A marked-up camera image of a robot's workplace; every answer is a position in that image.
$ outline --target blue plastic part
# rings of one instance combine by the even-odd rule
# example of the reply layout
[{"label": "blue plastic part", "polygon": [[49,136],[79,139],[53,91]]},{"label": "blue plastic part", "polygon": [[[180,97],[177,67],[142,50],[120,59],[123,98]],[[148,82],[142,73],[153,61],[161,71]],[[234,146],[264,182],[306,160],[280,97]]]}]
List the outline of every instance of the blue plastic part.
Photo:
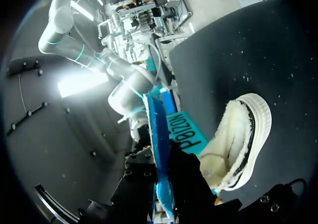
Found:
[{"label": "blue plastic part", "polygon": [[148,101],[152,149],[158,173],[157,196],[167,215],[172,218],[172,195],[167,177],[170,139],[166,114],[160,100],[152,97],[150,94],[145,94],[145,97]]},{"label": "blue plastic part", "polygon": [[165,92],[162,92],[161,95],[162,95],[162,101],[163,101],[167,115],[175,113],[177,110],[174,106],[171,93],[169,91],[165,91]]},{"label": "blue plastic part", "polygon": [[147,63],[148,71],[150,71],[150,72],[156,71],[156,67],[155,67],[154,61],[152,59],[147,59],[146,63]]}]

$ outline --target bright light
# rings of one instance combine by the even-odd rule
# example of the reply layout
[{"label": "bright light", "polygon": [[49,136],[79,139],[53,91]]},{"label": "bright light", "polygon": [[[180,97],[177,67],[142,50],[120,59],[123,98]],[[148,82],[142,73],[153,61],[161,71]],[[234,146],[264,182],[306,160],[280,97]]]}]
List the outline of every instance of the bright light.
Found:
[{"label": "bright light", "polygon": [[88,73],[69,77],[58,83],[61,97],[67,97],[108,81],[107,74]]},{"label": "bright light", "polygon": [[189,23],[189,27],[192,33],[195,33],[192,22]]},{"label": "bright light", "polygon": [[74,9],[77,9],[80,13],[85,15],[91,21],[94,21],[94,17],[90,13],[88,13],[87,10],[85,10],[84,8],[76,4],[76,2],[73,0],[71,1],[71,7],[73,7]]},{"label": "bright light", "polygon": [[104,5],[104,3],[101,0],[97,0],[97,1],[100,3],[101,6]]}]

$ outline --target dark gray panel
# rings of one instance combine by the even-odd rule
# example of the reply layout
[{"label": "dark gray panel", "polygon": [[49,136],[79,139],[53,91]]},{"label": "dark gray panel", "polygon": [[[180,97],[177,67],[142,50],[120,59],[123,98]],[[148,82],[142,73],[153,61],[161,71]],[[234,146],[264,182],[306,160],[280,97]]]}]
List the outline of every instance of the dark gray panel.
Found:
[{"label": "dark gray panel", "polygon": [[181,107],[211,139],[226,103],[245,93],[268,102],[272,130],[250,181],[223,192],[247,205],[274,184],[308,182],[318,155],[317,48],[284,0],[235,11],[192,35],[171,53]]}]

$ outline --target white machinery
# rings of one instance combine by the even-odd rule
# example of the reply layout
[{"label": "white machinery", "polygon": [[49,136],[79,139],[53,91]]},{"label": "white machinery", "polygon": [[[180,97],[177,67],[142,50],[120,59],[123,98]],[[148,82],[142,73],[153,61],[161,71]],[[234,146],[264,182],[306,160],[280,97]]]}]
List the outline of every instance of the white machinery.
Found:
[{"label": "white machinery", "polygon": [[68,36],[74,26],[71,12],[72,0],[53,0],[49,11],[49,23],[40,40],[39,50],[44,54],[57,54],[89,69],[107,71],[119,81],[108,97],[110,106],[124,119],[129,119],[134,140],[139,140],[138,129],[148,124],[143,94],[151,91],[155,78],[146,69],[120,58],[109,49],[96,53],[82,42]]},{"label": "white machinery", "polygon": [[[109,19],[98,25],[100,39],[102,38],[101,27],[107,26],[108,28],[108,35],[101,40],[102,45],[107,46],[107,48],[101,53],[97,53],[86,44],[68,35],[73,27],[77,29],[71,11],[71,6],[76,6],[74,3],[72,0],[52,1],[49,11],[49,23],[39,40],[39,50],[44,54],[61,55],[90,70],[107,72],[118,80],[119,84],[109,95],[108,102],[117,113],[123,115],[123,118],[119,122],[129,119],[132,138],[138,142],[140,137],[138,129],[148,124],[142,101],[143,94],[152,90],[161,69],[161,59],[159,59],[159,68],[157,69],[156,77],[145,68],[132,65],[127,61],[125,51],[130,51],[133,59],[136,59],[136,54],[132,32],[125,30],[123,20],[131,17],[136,18],[140,13],[157,7],[157,10],[160,10],[161,16],[153,18],[156,25],[153,32],[160,30],[164,31],[164,35],[170,35],[173,30],[173,26],[171,25],[171,18],[173,16],[171,14],[173,12],[174,14],[177,13],[178,19],[174,21],[181,23],[185,20],[182,14],[183,10],[186,12],[186,17],[188,16],[185,5],[182,0],[153,0],[150,4],[145,4],[121,13],[117,13],[115,10],[108,11]],[[137,32],[143,33],[144,30],[139,28],[133,31],[133,33]],[[122,41],[128,41],[127,46],[122,50],[118,49],[118,44],[115,42],[115,39],[118,38]],[[162,57],[160,54],[161,49],[159,51],[154,44],[149,45],[154,48],[158,57]],[[117,49],[120,56],[114,53],[115,49]]]}]

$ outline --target gray wall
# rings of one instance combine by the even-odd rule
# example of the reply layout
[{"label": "gray wall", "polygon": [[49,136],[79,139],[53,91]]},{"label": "gray wall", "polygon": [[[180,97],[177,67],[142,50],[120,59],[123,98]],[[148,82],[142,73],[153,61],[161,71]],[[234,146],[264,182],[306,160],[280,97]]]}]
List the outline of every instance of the gray wall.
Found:
[{"label": "gray wall", "polygon": [[[23,61],[32,66],[38,59],[44,71],[41,77],[36,71],[21,75],[25,106],[33,110],[43,101],[50,105],[18,127],[7,138],[7,144],[16,174],[33,200],[47,212],[34,193],[34,186],[41,183],[75,214],[77,208],[87,207],[88,198],[109,203],[122,175],[124,153],[131,138],[127,122],[118,124],[121,116],[107,102],[116,86],[112,79],[87,92],[60,97],[57,83],[82,69],[65,58],[38,51],[49,5],[50,0],[41,0],[27,16],[14,41],[8,74],[20,69]],[[77,23],[84,28],[90,44],[101,49],[95,25],[79,19]],[[78,38],[74,31],[71,35]],[[18,76],[6,79],[4,98],[5,128],[9,130],[10,124],[25,114]],[[97,157],[89,155],[91,150],[97,151]]]}]

